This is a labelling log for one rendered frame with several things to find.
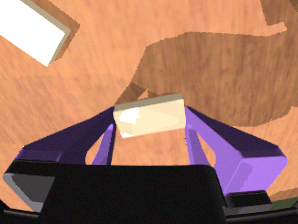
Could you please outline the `white domino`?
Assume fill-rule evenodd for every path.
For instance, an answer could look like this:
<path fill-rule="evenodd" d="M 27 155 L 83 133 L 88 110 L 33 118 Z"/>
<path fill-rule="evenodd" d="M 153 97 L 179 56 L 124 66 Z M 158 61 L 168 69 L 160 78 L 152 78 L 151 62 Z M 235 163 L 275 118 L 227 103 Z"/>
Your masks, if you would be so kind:
<path fill-rule="evenodd" d="M 31 0 L 0 0 L 0 35 L 49 66 L 71 30 Z"/>

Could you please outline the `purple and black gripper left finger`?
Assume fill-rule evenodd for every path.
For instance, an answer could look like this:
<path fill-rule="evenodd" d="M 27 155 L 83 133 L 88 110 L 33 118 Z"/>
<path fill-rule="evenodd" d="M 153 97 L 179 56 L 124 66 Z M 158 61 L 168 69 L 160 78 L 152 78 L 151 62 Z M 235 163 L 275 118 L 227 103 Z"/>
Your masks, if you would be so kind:
<path fill-rule="evenodd" d="M 117 129 L 114 108 L 23 146 L 14 160 L 86 164 L 87 152 L 103 135 L 91 165 L 111 165 Z"/>

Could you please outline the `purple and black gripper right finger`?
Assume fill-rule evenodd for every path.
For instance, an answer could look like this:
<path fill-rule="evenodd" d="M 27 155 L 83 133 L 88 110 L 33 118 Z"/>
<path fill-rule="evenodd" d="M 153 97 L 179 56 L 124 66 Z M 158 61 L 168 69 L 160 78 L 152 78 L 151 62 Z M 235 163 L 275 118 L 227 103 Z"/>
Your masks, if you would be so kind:
<path fill-rule="evenodd" d="M 266 191 L 288 163 L 278 145 L 185 107 L 190 165 L 210 165 L 199 136 L 215 153 L 223 194 Z M 198 134 L 197 134 L 198 133 Z"/>

